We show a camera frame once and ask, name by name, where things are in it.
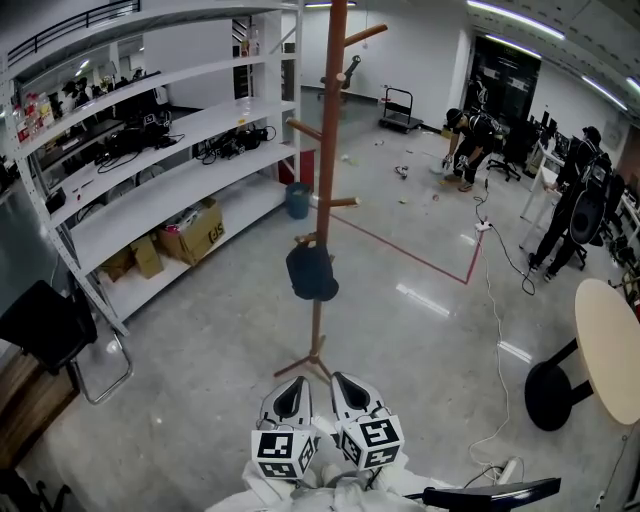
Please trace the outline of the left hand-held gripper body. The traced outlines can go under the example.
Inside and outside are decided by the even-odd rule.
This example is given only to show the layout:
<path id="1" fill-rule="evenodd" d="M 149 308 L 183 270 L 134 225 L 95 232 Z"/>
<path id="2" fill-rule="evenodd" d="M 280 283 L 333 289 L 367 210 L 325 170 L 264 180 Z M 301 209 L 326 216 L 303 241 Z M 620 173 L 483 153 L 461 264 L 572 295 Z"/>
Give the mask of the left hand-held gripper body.
<path id="1" fill-rule="evenodd" d="M 252 461 L 266 479 L 302 480 L 317 452 L 317 429 L 261 422 L 251 432 Z"/>

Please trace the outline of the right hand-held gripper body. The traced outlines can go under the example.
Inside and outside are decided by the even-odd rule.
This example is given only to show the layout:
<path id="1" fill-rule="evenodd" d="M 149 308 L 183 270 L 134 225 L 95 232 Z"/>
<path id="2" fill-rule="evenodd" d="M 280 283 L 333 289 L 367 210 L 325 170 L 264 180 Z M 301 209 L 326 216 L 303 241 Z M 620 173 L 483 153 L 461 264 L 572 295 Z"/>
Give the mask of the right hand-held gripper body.
<path id="1" fill-rule="evenodd" d="M 339 449 L 359 471 L 393 464 L 403 447 L 397 415 L 351 422 L 340 432 Z"/>

